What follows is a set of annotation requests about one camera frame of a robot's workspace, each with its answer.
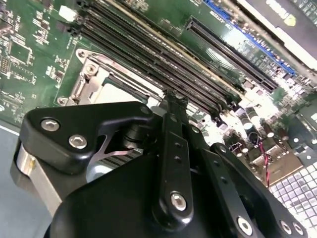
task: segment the yellow logo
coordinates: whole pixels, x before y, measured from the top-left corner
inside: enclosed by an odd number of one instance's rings
[[[289,14],[285,20],[284,23],[288,26],[295,26],[296,25],[296,17],[292,14]]]

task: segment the screw hole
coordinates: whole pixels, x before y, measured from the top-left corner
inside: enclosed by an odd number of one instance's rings
[[[174,159],[180,164],[182,163],[182,159],[179,156],[175,156]]]
[[[217,167],[220,167],[220,164],[218,163],[218,161],[214,160],[213,163],[214,163]]]
[[[175,146],[177,147],[177,148],[182,148],[183,146],[181,145],[181,144],[179,144],[179,143],[175,143]]]
[[[221,181],[222,181],[224,184],[228,184],[228,181],[226,180],[225,177],[221,177],[220,179],[221,179]]]
[[[297,225],[296,223],[293,222],[293,226],[295,228],[295,230],[300,234],[300,235],[303,235],[304,234],[304,231],[302,230],[302,228]]]
[[[287,234],[292,234],[292,230],[289,228],[289,226],[284,222],[284,221],[280,221],[280,224],[282,225],[283,230],[287,233]]]
[[[58,100],[58,102],[60,103],[60,104],[65,104],[65,100],[64,99],[62,99],[62,98],[60,98],[59,100]]]
[[[242,226],[245,228],[245,229],[248,229],[249,226],[246,224],[246,223],[243,223]]]
[[[79,52],[79,54],[78,54],[78,55],[79,55],[79,57],[80,57],[80,58],[85,57],[85,53],[84,53],[83,51]]]

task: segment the pcie slot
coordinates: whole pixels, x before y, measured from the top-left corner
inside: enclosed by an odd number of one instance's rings
[[[130,34],[131,37],[140,41],[143,45],[150,48],[151,50],[155,51],[156,54],[161,55],[166,60],[170,61],[173,65],[177,66],[180,72],[186,73],[188,78],[200,81],[206,87],[211,88],[219,96],[222,96],[224,98],[227,98],[229,96],[229,93],[226,92],[223,88],[219,87],[217,84],[213,83],[209,79],[203,77],[201,73],[198,73],[195,70],[191,70],[186,63],[180,60],[180,58],[177,58],[173,54],[164,50],[162,47],[159,47],[157,43],[152,42],[147,36],[140,33],[140,31],[137,30],[134,25],[123,20],[106,7],[98,4],[98,2],[92,1],[90,7],[87,9],[87,12],[88,14],[90,14],[91,17],[94,17],[94,14],[97,14],[99,17],[106,16],[107,21],[119,26],[125,32]]]
[[[181,93],[185,97],[190,98],[191,102],[195,104],[197,107],[201,108],[205,112],[212,111],[212,107],[210,105],[207,105],[206,102],[204,102],[202,99],[198,98],[196,95],[192,94],[191,92],[186,91],[185,89],[181,87],[181,85],[178,85],[177,83],[169,79],[166,79],[166,77],[164,76],[164,73],[157,72],[157,70],[153,70],[145,62],[137,60],[136,58],[128,55],[121,48],[113,44],[111,41],[108,41],[105,38],[99,36],[93,30],[83,27],[80,30],[80,33],[86,39],[91,40],[92,42],[96,43],[103,49],[106,49],[110,54],[115,55],[115,59],[117,61],[122,62],[123,64],[126,64],[129,67],[132,67],[139,76],[145,79],[149,77],[155,82],[157,82],[158,84],[162,85],[162,87],[164,87],[165,89],[175,90],[175,88],[177,88],[177,91],[179,93]]]
[[[250,40],[253,44],[255,44],[263,53],[265,53],[268,57],[270,57],[277,65],[279,65],[281,68],[283,68],[287,73],[289,73],[290,75],[295,74],[295,71],[291,67],[286,66],[283,62],[281,62],[280,60],[277,60],[270,51],[267,51],[266,48],[264,48],[258,42],[256,42],[253,39],[253,36],[250,35],[250,33],[243,32],[242,29],[237,24],[231,23],[230,15],[228,13],[226,13],[220,7],[216,6],[212,0],[204,0],[204,3],[207,6],[209,6],[215,13],[217,13],[224,21],[226,21],[232,27],[234,27],[235,29],[240,31],[246,38],[248,38],[248,40]]]
[[[177,73],[177,71],[174,70],[171,66],[162,65],[162,62],[159,62],[154,56],[143,50],[140,45],[136,44],[135,42],[128,41],[115,30],[103,24],[103,22],[100,22],[97,19],[92,20],[86,18],[84,25],[89,25],[95,31],[101,32],[106,38],[112,38],[116,43],[122,43],[124,47],[128,48],[129,51],[132,52],[134,55],[140,57],[142,60],[151,63],[160,71],[165,71],[165,73],[170,75],[171,78],[178,80],[182,83],[182,85],[191,88],[197,94],[204,95],[204,97],[206,97],[206,101],[214,107],[218,104],[219,98],[213,96],[209,92],[205,91],[203,88],[198,87],[192,81],[184,80],[183,76],[180,73]]]
[[[187,26],[187,29],[210,44],[213,51],[226,58],[237,69],[242,70],[248,78],[256,81],[266,91],[272,93],[274,89],[278,88],[277,83],[257,69],[257,67],[247,59],[240,56],[234,48],[227,45],[214,32],[208,29],[197,19],[192,18]]]

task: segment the blue pcie slot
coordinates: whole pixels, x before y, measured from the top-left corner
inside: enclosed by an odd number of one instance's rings
[[[263,53],[265,53],[267,56],[269,56],[272,60],[275,61],[277,65],[279,65],[281,68],[283,68],[286,72],[288,72],[290,75],[294,75],[295,71],[291,68],[286,66],[283,62],[277,61],[274,55],[267,51],[266,48],[261,46],[258,42],[256,42],[253,37],[250,35],[250,33],[245,33],[242,31],[242,29],[237,24],[232,24],[230,21],[230,15],[226,13],[224,10],[222,10],[220,7],[216,6],[211,0],[204,0],[204,3],[209,6],[214,12],[216,12],[223,20],[225,20],[228,24],[230,24],[235,29],[239,30],[243,35],[245,35],[253,44],[255,44]]]

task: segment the capacitor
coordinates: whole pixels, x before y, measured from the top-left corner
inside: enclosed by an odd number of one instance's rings
[[[242,115],[240,115],[240,121],[243,125],[243,128],[245,130],[251,129],[253,124],[252,122],[249,120],[248,115],[246,113],[243,113]]]
[[[224,142],[224,144],[228,147],[228,148],[230,148],[230,146],[231,146],[231,141],[230,141],[230,137],[229,136],[224,136],[223,137],[223,142]]]
[[[265,131],[267,137],[272,138],[274,136],[274,132],[271,129],[271,127],[266,123],[264,123],[262,126],[263,126],[263,130]]]
[[[237,156],[238,158],[243,155],[242,150],[240,149],[240,147],[237,147],[237,148],[233,151],[233,154],[235,154],[235,156]]]
[[[240,149],[243,153],[247,153],[249,151],[247,144],[244,140],[240,139],[239,144],[240,144]]]
[[[256,124],[260,121],[260,117],[253,107],[246,108],[246,112],[247,112],[247,115],[253,124]]]
[[[281,138],[281,140],[283,140],[283,141],[289,140],[289,136],[287,135],[287,132],[286,132],[286,130],[284,128],[280,127],[277,130],[277,134]]]

